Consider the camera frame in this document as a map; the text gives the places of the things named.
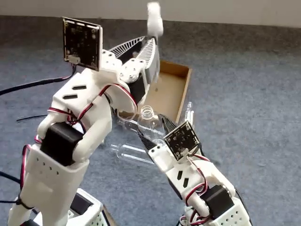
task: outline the cardboard box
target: cardboard box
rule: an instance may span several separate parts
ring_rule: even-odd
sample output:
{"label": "cardboard box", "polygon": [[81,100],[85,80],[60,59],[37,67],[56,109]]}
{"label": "cardboard box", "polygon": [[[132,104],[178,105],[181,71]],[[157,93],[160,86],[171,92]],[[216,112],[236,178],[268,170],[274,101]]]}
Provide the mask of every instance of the cardboard box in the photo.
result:
{"label": "cardboard box", "polygon": [[187,66],[161,60],[158,82],[151,84],[144,105],[150,105],[156,112],[178,123],[191,72]]}

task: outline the circuit board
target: circuit board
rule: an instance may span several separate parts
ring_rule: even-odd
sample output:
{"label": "circuit board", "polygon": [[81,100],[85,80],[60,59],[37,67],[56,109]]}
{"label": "circuit board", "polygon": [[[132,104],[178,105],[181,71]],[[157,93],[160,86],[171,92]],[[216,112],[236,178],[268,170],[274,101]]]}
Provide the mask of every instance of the circuit board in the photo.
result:
{"label": "circuit board", "polygon": [[64,60],[99,71],[102,27],[63,17]]}
{"label": "circuit board", "polygon": [[185,121],[167,134],[164,137],[164,141],[177,161],[187,155],[200,143],[188,121]]}

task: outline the white robotic arm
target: white robotic arm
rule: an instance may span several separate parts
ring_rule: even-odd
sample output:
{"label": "white robotic arm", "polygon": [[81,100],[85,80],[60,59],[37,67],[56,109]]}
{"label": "white robotic arm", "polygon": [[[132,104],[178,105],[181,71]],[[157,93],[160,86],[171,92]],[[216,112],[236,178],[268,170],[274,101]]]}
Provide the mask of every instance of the white robotic arm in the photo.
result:
{"label": "white robotic arm", "polygon": [[199,139],[186,121],[176,126],[161,116],[167,135],[164,145],[149,141],[139,132],[149,157],[166,174],[179,198],[186,204],[179,226],[251,226],[232,183],[199,154]]}
{"label": "white robotic arm", "polygon": [[[28,145],[24,183],[8,226],[90,226],[105,218],[100,202],[78,189],[89,157],[111,131],[111,109],[135,115],[159,73],[156,38],[162,33],[153,37],[155,26],[152,35],[107,51],[101,26],[70,18],[63,24],[65,60],[88,68],[54,94],[38,127],[40,141]],[[40,210],[34,222],[28,221],[32,208]]]}

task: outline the clear plastic bottle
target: clear plastic bottle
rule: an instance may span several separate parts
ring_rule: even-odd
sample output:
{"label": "clear plastic bottle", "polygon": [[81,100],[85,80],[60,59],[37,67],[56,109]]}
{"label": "clear plastic bottle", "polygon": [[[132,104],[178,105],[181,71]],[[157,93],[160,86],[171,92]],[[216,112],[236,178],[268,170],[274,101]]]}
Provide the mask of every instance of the clear plastic bottle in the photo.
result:
{"label": "clear plastic bottle", "polygon": [[164,143],[162,140],[165,136],[163,123],[151,106],[142,107],[137,124],[146,138],[156,144]]}
{"label": "clear plastic bottle", "polygon": [[194,111],[192,110],[192,102],[189,101],[185,111],[184,121],[188,121],[192,125],[192,127],[194,127],[193,116],[194,116]]}
{"label": "clear plastic bottle", "polygon": [[119,159],[141,166],[155,166],[148,154],[141,147],[132,144],[111,145],[111,151],[116,153]]}
{"label": "clear plastic bottle", "polygon": [[124,129],[132,131],[132,132],[137,132],[138,131],[138,124],[135,120],[122,120],[122,119],[117,119],[117,124],[122,126]]}

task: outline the cable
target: cable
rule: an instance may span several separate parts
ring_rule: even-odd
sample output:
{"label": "cable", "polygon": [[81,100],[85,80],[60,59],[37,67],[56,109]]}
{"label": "cable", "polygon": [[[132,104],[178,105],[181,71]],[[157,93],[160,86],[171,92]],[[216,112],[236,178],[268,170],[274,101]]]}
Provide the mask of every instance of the cable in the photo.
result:
{"label": "cable", "polygon": [[44,79],[44,80],[40,80],[40,81],[34,81],[34,82],[29,82],[26,84],[14,86],[14,87],[11,87],[8,89],[3,89],[0,91],[0,96],[7,94],[7,93],[14,92],[14,91],[18,91],[21,89],[27,89],[30,87],[34,87],[34,86],[40,86],[40,85],[46,85],[46,84],[50,84],[50,83],[65,81],[65,80],[68,80],[69,78],[71,78],[75,74],[75,72],[76,72],[76,65],[72,64],[72,74],[70,76],[52,78],[52,79]]}
{"label": "cable", "polygon": [[7,174],[5,172],[2,172],[2,171],[0,171],[0,177],[4,177],[4,178],[7,178],[9,180],[15,181],[18,184],[20,183],[20,179],[14,177],[12,175],[9,175],[9,174]]}
{"label": "cable", "polygon": [[41,118],[41,117],[45,117],[45,116],[47,116],[47,115],[46,114],[34,115],[34,116],[30,116],[30,117],[17,119],[16,122],[20,122],[20,121],[23,121],[23,120],[29,120],[29,119],[35,119],[35,118]]}
{"label": "cable", "polygon": [[16,201],[0,200],[0,203],[16,203]]}
{"label": "cable", "polygon": [[248,209],[246,208],[246,205],[245,205],[245,202],[244,202],[244,200],[243,200],[243,197],[240,195],[239,191],[238,191],[236,188],[235,188],[235,190],[236,190],[236,194],[237,194],[237,196],[239,197],[239,199],[241,200],[241,203],[243,204],[243,206],[244,206],[244,208],[245,208],[247,214],[249,215],[250,223],[251,223],[251,225],[253,226],[253,223],[252,223],[252,220],[251,220],[249,211],[248,211]]}

